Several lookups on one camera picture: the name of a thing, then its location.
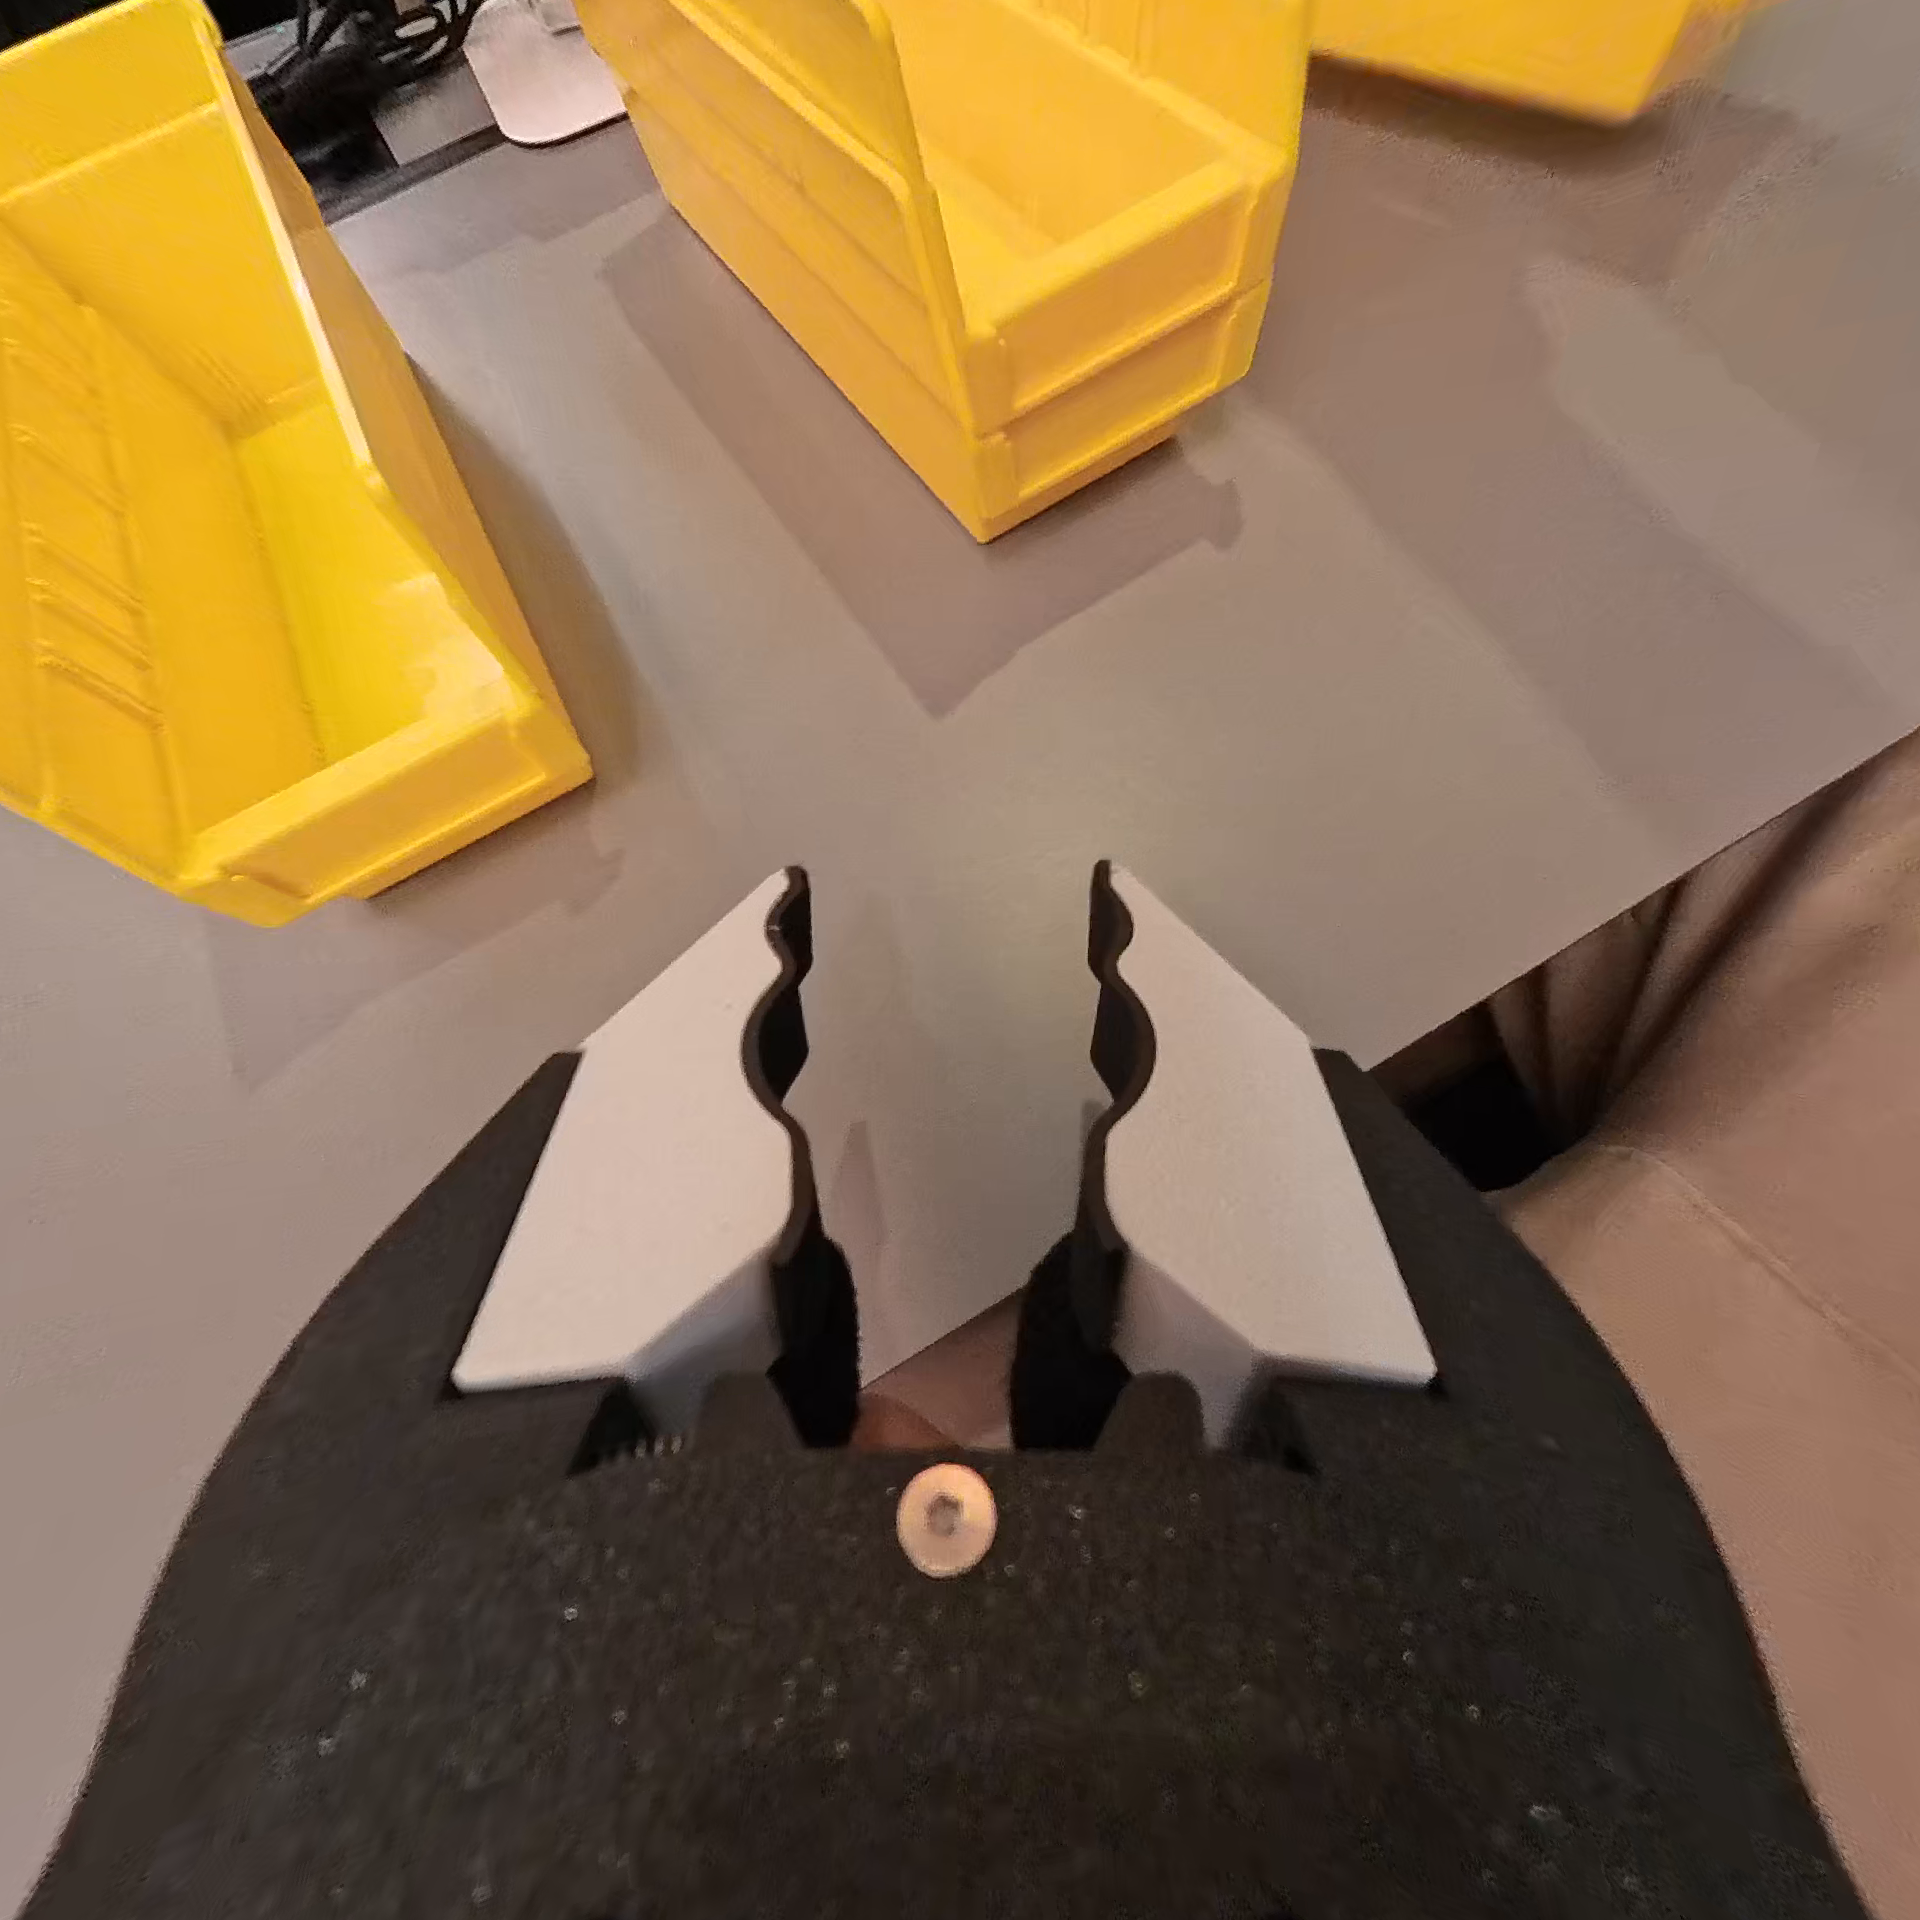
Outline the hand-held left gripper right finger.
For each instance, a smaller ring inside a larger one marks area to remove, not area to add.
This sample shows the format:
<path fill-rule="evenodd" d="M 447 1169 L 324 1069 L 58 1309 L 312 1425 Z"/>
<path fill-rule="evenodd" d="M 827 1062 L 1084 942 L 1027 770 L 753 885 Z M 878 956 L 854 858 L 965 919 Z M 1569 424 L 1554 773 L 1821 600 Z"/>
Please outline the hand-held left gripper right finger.
<path fill-rule="evenodd" d="M 1245 1451 L 1288 1383 L 1424 1391 L 1431 1343 L 1320 1054 L 1129 868 L 1091 869 L 1091 1069 L 1071 1221 L 1021 1295 L 1013 1444 L 1086 1451 L 1173 1377 Z"/>

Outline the yellow plastic storage bin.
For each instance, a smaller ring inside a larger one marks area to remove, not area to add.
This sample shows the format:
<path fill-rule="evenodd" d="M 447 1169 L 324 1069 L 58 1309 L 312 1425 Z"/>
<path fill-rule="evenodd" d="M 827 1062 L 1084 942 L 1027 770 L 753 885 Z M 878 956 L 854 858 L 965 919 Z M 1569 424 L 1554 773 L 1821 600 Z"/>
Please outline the yellow plastic storage bin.
<path fill-rule="evenodd" d="M 1597 125 L 1699 78 L 1754 2 L 1313 2 L 1313 54 Z"/>
<path fill-rule="evenodd" d="M 278 926 L 590 779 L 407 355 L 202 2 L 3 54 L 3 803 Z"/>
<path fill-rule="evenodd" d="M 1245 373 L 1305 2 L 579 13 L 671 209 L 979 539 Z"/>
<path fill-rule="evenodd" d="M 1258 339 L 1289 160 L 1091 65 L 860 129 L 716 51 L 627 108 L 661 190 L 976 542 L 1160 444 Z"/>

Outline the person's beige trousers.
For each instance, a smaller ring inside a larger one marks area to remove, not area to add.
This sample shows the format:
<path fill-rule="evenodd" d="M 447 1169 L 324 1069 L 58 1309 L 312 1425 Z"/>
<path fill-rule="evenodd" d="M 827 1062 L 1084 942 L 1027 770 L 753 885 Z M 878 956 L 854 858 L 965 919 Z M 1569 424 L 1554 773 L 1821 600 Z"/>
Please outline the person's beige trousers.
<path fill-rule="evenodd" d="M 1917 736 L 1376 1065 L 1519 1085 L 1493 1198 L 1732 1567 L 1876 1916 L 1917 1915 Z"/>

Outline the grey desk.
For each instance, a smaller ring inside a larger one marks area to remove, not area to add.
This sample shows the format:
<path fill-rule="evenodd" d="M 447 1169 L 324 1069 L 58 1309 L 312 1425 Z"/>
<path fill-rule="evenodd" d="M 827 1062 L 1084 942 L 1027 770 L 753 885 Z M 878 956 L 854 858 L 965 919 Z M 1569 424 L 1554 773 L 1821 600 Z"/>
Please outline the grey desk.
<path fill-rule="evenodd" d="M 3 813 L 3 1915 L 274 1357 L 780 864 L 874 1369 L 1021 1284 L 1115 855 L 1383 1059 L 1917 725 L 1917 4 L 1580 128 L 1319 65 L 1251 372 L 976 545 L 631 128 L 335 223 L 594 779 L 251 929 Z"/>

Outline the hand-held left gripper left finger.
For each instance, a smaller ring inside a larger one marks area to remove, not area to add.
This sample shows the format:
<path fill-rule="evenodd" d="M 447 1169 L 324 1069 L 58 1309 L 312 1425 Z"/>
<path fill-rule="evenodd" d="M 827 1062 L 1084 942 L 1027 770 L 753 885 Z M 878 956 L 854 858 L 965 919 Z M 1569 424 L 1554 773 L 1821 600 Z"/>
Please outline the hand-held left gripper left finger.
<path fill-rule="evenodd" d="M 450 1388 L 607 1383 L 650 1440 L 766 1377 L 841 1445 L 860 1308 L 787 1095 L 807 1059 L 811 881 L 780 868 L 570 1054 Z"/>

